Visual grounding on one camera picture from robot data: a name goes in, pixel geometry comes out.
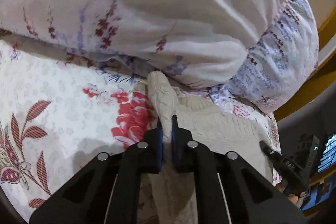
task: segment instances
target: floral bed sheet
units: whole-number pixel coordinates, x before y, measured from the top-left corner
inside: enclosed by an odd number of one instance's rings
[[[0,183],[24,220],[98,153],[121,153],[155,126],[146,84],[119,61],[93,62],[0,31]],[[280,150],[272,114],[239,99],[212,100],[224,112],[258,122]],[[275,172],[273,183],[280,179]],[[144,177],[138,223],[155,215]]]

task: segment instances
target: round metal pin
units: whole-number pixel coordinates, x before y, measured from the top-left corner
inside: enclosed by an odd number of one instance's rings
[[[190,148],[196,148],[198,146],[198,142],[196,141],[189,141],[187,143],[187,145],[190,147]]]
[[[236,160],[238,158],[238,154],[236,152],[230,151],[227,153],[227,157],[231,160]]]
[[[98,156],[97,156],[98,160],[107,160],[109,158],[109,154],[107,154],[106,152],[102,152],[102,153],[99,153]]]
[[[138,143],[138,147],[141,148],[141,149],[145,149],[148,147],[148,143],[146,142],[139,142]]]

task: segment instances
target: beige cloth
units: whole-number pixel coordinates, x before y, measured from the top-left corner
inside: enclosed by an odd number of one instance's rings
[[[284,1],[0,0],[0,28],[98,61],[139,57],[200,88],[235,75]]]
[[[161,224],[197,223],[194,177],[177,174],[171,165],[172,115],[177,115],[179,126],[190,130],[194,140],[221,154],[236,151],[272,181],[272,168],[259,148],[260,140],[268,140],[256,122],[221,112],[218,106],[204,98],[182,95],[160,72],[148,77],[148,97],[162,122],[168,162],[160,174],[150,175]]]

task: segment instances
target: bed sheet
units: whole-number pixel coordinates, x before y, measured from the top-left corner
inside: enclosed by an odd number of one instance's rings
[[[0,79],[0,183],[26,221],[98,153],[121,153],[155,126],[146,79],[116,60],[93,62],[0,31]],[[184,93],[210,100],[205,92]],[[259,123],[280,150],[272,114],[239,99],[213,100],[222,111]],[[274,173],[273,183],[280,179]],[[138,223],[155,215],[144,176]]]

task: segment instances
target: gripped cloth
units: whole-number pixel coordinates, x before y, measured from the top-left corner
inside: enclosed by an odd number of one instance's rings
[[[175,114],[179,126],[190,130],[194,140],[221,154],[236,151],[272,181],[272,167],[259,148],[259,141],[268,143],[268,139],[256,122],[224,113],[205,98],[182,95],[161,72],[148,76],[148,97],[162,123],[167,161],[160,174],[150,175],[160,223],[197,223],[193,174],[177,174],[171,165],[171,117]]]

